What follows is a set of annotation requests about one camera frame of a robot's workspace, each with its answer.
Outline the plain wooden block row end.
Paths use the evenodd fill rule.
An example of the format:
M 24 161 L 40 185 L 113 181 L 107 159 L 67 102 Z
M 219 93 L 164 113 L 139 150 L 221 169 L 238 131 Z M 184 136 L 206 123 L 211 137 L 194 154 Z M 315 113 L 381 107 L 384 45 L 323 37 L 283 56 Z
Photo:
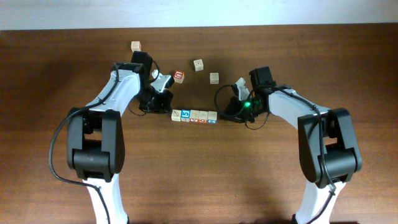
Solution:
M 172 110 L 171 119 L 172 121 L 181 121 L 181 110 Z

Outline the ice cream wooden block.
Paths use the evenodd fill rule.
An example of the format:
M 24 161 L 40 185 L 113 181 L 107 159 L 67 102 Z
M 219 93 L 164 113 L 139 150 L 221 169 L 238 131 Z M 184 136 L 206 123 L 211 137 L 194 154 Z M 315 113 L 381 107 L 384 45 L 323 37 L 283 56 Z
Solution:
M 198 110 L 191 110 L 190 111 L 190 122 L 197 123 L 199 120 L 200 112 Z

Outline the blue K wooden block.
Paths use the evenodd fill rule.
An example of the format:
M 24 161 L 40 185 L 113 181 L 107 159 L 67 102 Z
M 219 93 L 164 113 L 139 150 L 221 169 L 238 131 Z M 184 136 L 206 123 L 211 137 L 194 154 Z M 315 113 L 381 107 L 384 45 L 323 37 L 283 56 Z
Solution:
M 208 112 L 208 123 L 211 123 L 211 124 L 217 123 L 217 112 L 216 111 Z

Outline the red I wooden block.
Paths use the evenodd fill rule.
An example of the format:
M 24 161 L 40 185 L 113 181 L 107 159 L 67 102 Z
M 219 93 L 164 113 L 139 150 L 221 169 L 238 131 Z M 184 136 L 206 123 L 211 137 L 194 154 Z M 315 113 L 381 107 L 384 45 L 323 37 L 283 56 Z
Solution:
M 199 111 L 199 119 L 200 123 L 207 123 L 208 122 L 208 112 L 207 111 Z

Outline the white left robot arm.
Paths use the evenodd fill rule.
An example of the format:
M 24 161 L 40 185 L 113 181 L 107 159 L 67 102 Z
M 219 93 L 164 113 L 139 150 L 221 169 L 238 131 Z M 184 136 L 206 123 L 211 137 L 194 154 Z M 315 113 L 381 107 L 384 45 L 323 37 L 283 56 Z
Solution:
M 87 187 L 97 223 L 129 223 L 119 174 L 125 160 L 122 115 L 137 99 L 143 115 L 170 114 L 173 85 L 146 52 L 135 51 L 130 62 L 115 63 L 98 96 L 85 107 L 70 110 L 67 119 L 67 163 Z

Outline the green N wooden block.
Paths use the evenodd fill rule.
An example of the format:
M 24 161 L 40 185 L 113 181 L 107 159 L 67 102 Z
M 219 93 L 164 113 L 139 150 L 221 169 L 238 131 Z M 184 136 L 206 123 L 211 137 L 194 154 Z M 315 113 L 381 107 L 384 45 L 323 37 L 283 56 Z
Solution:
M 220 81 L 219 73 L 210 73 L 210 83 L 212 85 L 219 84 L 219 81 Z

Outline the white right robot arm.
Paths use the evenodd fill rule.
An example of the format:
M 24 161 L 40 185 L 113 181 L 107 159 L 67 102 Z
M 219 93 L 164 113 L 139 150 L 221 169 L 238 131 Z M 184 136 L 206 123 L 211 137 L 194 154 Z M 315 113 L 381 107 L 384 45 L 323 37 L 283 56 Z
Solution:
M 349 111 L 319 106 L 292 87 L 276 84 L 269 67 L 255 68 L 249 77 L 250 90 L 243 78 L 229 85 L 234 96 L 224 111 L 217 111 L 220 118 L 248 124 L 264 114 L 292 125 L 298 131 L 299 162 L 307 180 L 292 223 L 329 223 L 338 195 L 363 165 Z

